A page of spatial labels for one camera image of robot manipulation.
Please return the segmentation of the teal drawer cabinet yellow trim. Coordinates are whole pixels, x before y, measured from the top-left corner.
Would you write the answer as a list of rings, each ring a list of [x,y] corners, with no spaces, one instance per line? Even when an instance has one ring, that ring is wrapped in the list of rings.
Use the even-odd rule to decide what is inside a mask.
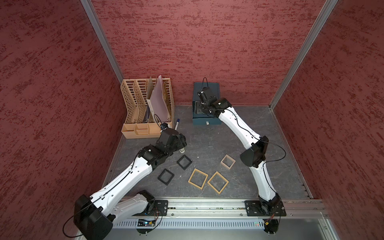
[[[210,105],[220,98],[218,83],[195,82],[193,90],[193,125],[221,125],[222,122],[209,112]]]

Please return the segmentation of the black square box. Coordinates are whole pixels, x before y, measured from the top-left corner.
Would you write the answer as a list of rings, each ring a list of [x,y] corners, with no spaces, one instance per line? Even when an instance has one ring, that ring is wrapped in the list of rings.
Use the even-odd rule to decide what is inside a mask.
[[[172,179],[174,178],[174,176],[175,175],[171,171],[164,169],[161,172],[161,174],[158,176],[158,180],[164,185],[168,186],[172,181]]]
[[[193,161],[187,157],[186,155],[183,155],[179,160],[177,160],[177,164],[179,167],[181,167],[184,171],[193,163]]]

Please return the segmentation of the small wooden box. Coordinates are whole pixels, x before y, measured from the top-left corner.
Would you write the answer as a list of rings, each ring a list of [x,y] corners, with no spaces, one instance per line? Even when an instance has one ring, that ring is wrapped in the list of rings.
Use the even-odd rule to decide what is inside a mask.
[[[234,164],[236,163],[236,160],[233,159],[231,156],[229,155],[225,155],[223,157],[223,159],[220,161],[220,164],[225,167],[226,169],[230,170]]]

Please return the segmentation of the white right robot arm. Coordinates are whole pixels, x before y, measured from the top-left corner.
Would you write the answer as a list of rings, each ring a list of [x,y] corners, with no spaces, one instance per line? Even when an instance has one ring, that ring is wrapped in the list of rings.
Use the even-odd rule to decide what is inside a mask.
[[[240,159],[253,174],[258,187],[260,209],[265,215],[272,215],[281,198],[271,183],[266,166],[269,139],[253,131],[225,98],[202,100],[202,112],[221,120],[239,138],[245,148]]]

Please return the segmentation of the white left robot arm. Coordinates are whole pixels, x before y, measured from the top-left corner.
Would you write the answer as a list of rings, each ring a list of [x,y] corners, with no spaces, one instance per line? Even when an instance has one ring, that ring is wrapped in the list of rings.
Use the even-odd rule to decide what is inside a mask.
[[[89,197],[81,195],[75,201],[72,220],[82,235],[87,240],[102,240],[114,224],[136,214],[150,213],[155,198],[147,191],[141,191],[126,201],[122,201],[122,198],[140,180],[186,145],[184,135],[167,128],[161,132],[155,145],[143,147],[133,162],[108,185]]]

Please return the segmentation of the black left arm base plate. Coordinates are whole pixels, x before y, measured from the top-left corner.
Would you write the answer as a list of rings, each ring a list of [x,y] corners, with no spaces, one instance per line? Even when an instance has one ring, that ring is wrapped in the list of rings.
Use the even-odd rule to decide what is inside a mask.
[[[151,200],[148,202],[146,215],[153,215],[155,212],[161,212],[161,216],[166,216],[168,211],[168,200]]]

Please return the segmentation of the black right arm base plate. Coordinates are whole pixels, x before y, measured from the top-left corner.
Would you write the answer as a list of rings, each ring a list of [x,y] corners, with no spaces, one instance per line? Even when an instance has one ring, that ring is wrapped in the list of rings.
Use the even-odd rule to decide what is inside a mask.
[[[245,201],[245,210],[248,217],[286,217],[287,213],[283,202],[276,201]]]

